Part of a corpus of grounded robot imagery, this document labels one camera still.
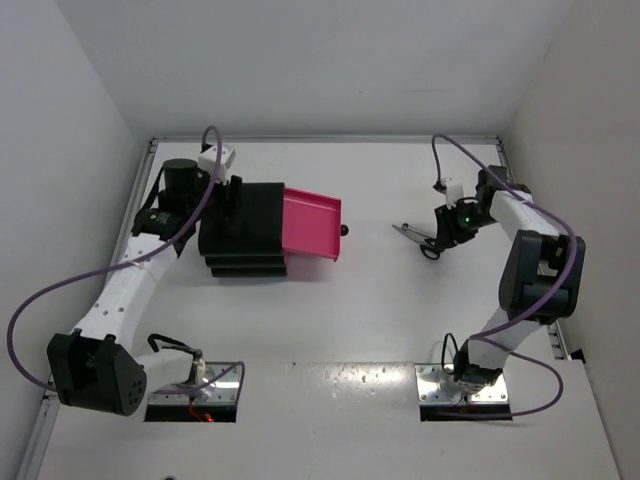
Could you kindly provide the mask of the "black handled scissors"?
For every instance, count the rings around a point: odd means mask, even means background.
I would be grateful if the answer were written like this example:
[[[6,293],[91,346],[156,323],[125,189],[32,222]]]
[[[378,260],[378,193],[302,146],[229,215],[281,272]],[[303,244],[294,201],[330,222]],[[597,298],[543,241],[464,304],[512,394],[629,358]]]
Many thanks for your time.
[[[416,243],[425,258],[432,261],[440,259],[442,250],[436,247],[433,237],[408,223],[402,223],[401,225],[393,224],[392,227]]]

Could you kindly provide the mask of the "black drawer cabinet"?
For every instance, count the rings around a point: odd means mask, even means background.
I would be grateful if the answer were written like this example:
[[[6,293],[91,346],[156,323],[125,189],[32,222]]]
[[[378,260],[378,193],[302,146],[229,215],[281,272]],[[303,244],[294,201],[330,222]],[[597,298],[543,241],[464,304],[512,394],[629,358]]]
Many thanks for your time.
[[[238,235],[220,235],[203,210],[198,231],[198,251],[211,275],[218,278],[284,277],[287,273],[282,248],[282,182],[243,181]]]

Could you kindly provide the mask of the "pink top drawer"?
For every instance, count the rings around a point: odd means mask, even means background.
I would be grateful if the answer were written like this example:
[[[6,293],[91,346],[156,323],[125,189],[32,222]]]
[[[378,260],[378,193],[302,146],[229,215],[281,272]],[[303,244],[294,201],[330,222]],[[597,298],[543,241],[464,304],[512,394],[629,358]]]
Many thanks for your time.
[[[284,188],[282,248],[337,261],[342,238],[342,201],[291,187]]]

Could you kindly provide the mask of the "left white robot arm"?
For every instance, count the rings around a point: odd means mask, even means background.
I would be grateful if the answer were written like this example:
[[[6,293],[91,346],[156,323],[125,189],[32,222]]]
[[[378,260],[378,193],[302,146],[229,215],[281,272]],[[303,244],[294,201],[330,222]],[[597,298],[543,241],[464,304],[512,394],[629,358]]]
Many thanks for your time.
[[[243,370],[238,361],[211,376],[201,350],[160,334],[150,337],[151,353],[134,357],[130,352],[154,291],[196,232],[212,181],[193,160],[163,164],[136,214],[122,260],[95,305],[71,333],[57,333],[48,344],[62,404],[130,416],[153,393],[197,397],[230,372]]]

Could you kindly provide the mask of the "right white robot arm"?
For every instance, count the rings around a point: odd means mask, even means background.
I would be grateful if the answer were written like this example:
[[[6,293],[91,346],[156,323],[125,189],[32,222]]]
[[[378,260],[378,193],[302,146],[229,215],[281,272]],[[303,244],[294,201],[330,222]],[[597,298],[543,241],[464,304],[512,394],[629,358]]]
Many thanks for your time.
[[[462,245],[493,224],[512,242],[499,282],[499,308],[453,360],[453,381],[476,392],[496,382],[510,353],[529,335],[573,314],[586,243],[575,234],[562,234],[545,219],[534,208],[528,188],[511,183],[504,167],[478,173],[473,200],[450,193],[446,199],[435,210],[437,250]]]

